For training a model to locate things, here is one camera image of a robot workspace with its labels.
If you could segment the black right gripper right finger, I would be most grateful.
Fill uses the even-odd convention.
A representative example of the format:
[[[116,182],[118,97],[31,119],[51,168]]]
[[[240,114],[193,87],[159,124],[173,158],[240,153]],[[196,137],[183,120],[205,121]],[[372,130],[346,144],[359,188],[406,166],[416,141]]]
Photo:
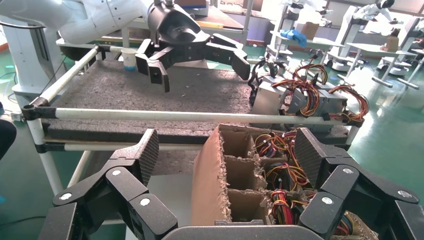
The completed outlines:
[[[424,207],[411,190],[362,168],[343,149],[299,128],[294,156],[317,194],[299,223],[322,239],[334,234],[345,212],[358,216],[380,240],[421,240]]]

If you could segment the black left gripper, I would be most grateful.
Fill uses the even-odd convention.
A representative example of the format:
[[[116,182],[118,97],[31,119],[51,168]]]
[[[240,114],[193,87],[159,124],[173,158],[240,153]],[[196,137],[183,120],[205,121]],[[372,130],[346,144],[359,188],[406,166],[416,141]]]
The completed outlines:
[[[167,69],[175,63],[209,60],[231,66],[247,81],[251,65],[244,45],[219,33],[212,36],[173,1],[155,1],[148,11],[147,23],[151,39],[144,39],[136,51],[139,73],[150,78],[152,84],[170,91]]]

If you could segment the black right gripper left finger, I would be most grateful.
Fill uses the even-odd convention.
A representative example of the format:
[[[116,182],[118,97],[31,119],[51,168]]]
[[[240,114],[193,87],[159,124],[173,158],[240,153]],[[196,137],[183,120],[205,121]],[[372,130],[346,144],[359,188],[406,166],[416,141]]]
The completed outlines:
[[[38,238],[88,240],[120,216],[138,239],[163,239],[178,220],[147,187],[158,158],[158,133],[148,129],[136,145],[116,150],[98,172],[58,193]]]

